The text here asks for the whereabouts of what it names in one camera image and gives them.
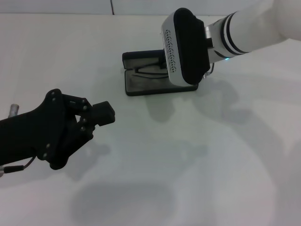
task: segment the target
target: white robotic arm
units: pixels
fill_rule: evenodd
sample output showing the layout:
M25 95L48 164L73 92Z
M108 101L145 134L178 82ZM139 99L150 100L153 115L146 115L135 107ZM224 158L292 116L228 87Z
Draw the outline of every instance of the white robotic arm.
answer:
M196 24L192 26L193 32L184 38L180 37L181 33L182 36L185 36L184 33L189 33L188 28L179 28L176 24L176 21L184 18L183 14L185 14L183 9L182 12L177 10L162 25L168 75L170 81L177 86L199 83L201 78L197 75L201 73L203 76L202 68L208 69L206 65L209 63L240 56L278 44L286 39L301 40L300 0L259 1L244 10L203 27L206 37L197 33L198 21L192 17L189 23ZM201 44L195 41L193 34L198 36ZM183 43L188 42L188 38L192 43L191 48L183 56L184 49L190 47L189 45L183 47ZM202 49L205 42L207 42L207 56L204 52L197 54L195 49ZM187 61L194 61L194 64L188 66Z

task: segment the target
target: white table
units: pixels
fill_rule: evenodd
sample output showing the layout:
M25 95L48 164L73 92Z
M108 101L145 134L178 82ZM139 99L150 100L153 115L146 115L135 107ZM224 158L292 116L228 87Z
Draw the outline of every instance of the white table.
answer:
M0 225L300 225L301 43L217 63L196 92L127 97L122 53L163 48L164 19L0 15L2 119L54 88L116 111L64 169L4 175Z

